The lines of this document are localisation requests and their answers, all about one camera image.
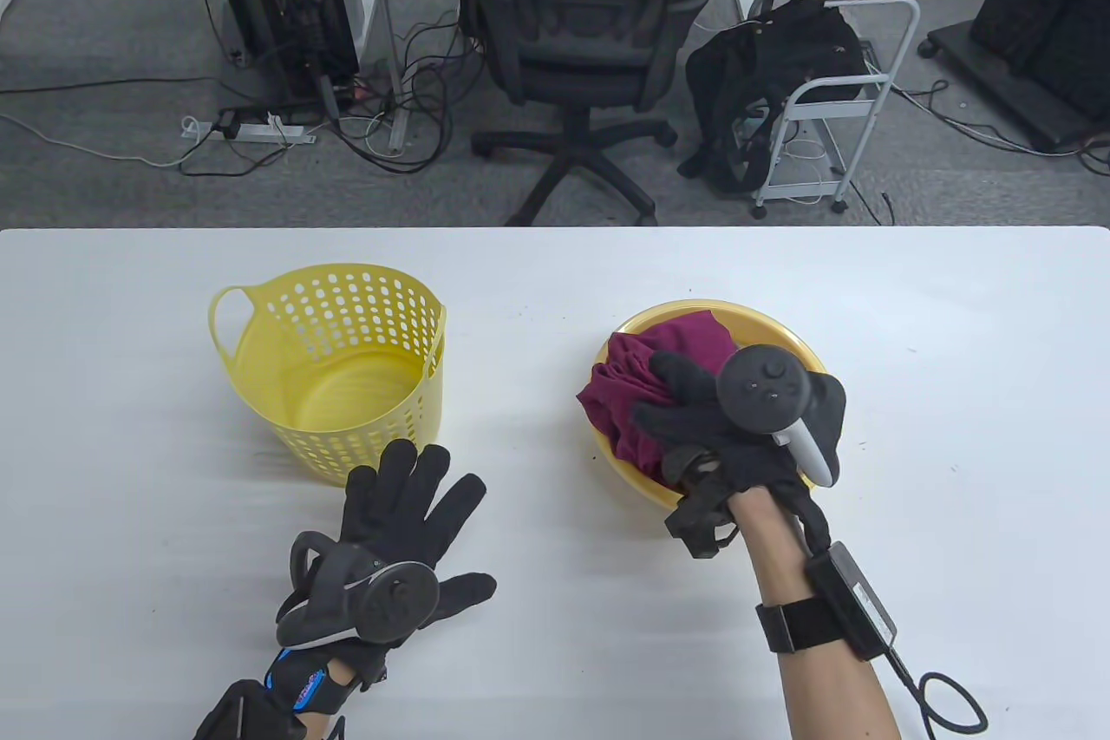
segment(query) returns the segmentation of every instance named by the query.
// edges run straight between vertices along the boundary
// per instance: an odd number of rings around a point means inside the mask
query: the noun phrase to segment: black backpack
[[[722,31],[686,62],[702,146],[678,173],[705,178],[723,195],[761,187],[770,172],[771,129],[794,90],[814,78],[866,73],[856,32],[837,8],[820,1],[791,0]],[[860,89],[818,87],[800,102],[851,101]],[[763,119],[744,145],[733,134],[738,118]],[[733,173],[735,165],[746,165],[744,180]]]

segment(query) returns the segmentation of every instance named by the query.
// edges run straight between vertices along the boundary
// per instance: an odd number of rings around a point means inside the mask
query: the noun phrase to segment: metal cart frame
[[[751,7],[758,8],[760,13],[766,13],[766,11],[771,10],[774,2],[775,0],[755,0]],[[833,196],[831,207],[834,212],[844,213],[845,209],[847,209],[844,201],[845,192],[848,190],[848,185],[851,184],[852,176],[855,176],[856,170],[859,168],[859,162],[867,149],[867,142],[871,138],[876,121],[879,118],[882,105],[886,104],[891,87],[896,77],[898,77],[898,71],[901,69],[902,61],[909,51],[909,45],[917,33],[917,27],[921,19],[921,7],[916,0],[825,1],[825,7],[829,8],[852,6],[904,6],[908,10],[909,18],[906,29],[902,31],[890,69],[880,71],[875,67],[875,70],[869,71],[868,74],[816,78],[815,81],[809,81],[807,84],[798,87],[790,94],[786,101],[783,116],[779,119],[779,124],[775,130],[775,140],[771,144],[771,164],[769,173],[767,173],[767,180],[753,195],[755,204],[751,207],[751,215],[756,220],[763,220],[767,215],[764,202],[768,200],[805,200],[805,197],[814,197],[814,200],[820,201],[821,197]],[[744,21],[746,10],[741,0],[737,0],[737,7],[739,8],[740,19]],[[833,85],[862,85],[865,94],[864,98],[857,98],[855,101],[823,101],[817,102],[817,104],[800,104],[799,99],[805,93],[808,93],[809,90]],[[854,150],[851,160],[848,161],[847,165],[845,164],[844,154],[840,153],[840,146],[837,145],[836,138],[833,136],[833,132],[829,130],[828,121],[834,118],[867,119],[864,132],[860,133],[856,150]],[[814,125],[818,140],[825,150],[824,156],[811,161],[816,161],[817,164],[825,162],[829,169],[829,180],[825,181],[825,178],[820,178],[821,181],[773,182],[775,170],[781,161],[784,146],[787,144],[786,134],[789,125],[791,122],[799,122],[800,129],[800,122],[805,121]]]

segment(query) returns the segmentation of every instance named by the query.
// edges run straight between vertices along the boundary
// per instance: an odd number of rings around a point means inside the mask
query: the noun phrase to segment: office chair
[[[464,0],[497,85],[516,105],[563,109],[562,133],[475,133],[471,150],[488,158],[498,146],[554,156],[551,166],[507,221],[531,225],[555,185],[574,168],[608,182],[657,225],[655,202],[613,164],[604,149],[634,138],[670,146],[678,133],[664,119],[592,130],[591,110],[634,107],[645,113],[670,89],[678,49],[709,0]]]

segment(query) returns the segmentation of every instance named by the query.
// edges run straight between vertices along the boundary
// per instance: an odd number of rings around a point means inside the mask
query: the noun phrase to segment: maroon cloth
[[[591,424],[608,437],[618,459],[658,479],[663,449],[632,424],[632,409],[639,402],[662,406],[675,402],[666,384],[647,367],[648,361],[655,352],[677,352],[716,376],[736,349],[733,336],[710,312],[683,315],[639,335],[615,332],[609,337],[607,362],[594,365],[578,402]]]

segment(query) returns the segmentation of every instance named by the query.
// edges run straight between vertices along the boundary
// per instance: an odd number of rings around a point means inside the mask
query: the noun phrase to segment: white table
[[[610,328],[683,296],[777,316],[842,379],[821,501],[911,670],[967,685],[988,737],[1106,736],[1102,229],[0,233],[6,736],[188,740],[263,672],[287,547],[342,494],[239,403],[205,306],[325,261],[447,304],[441,442],[490,494],[443,566],[501,582],[391,658],[352,740],[787,737],[745,554],[690,559],[574,399]]]

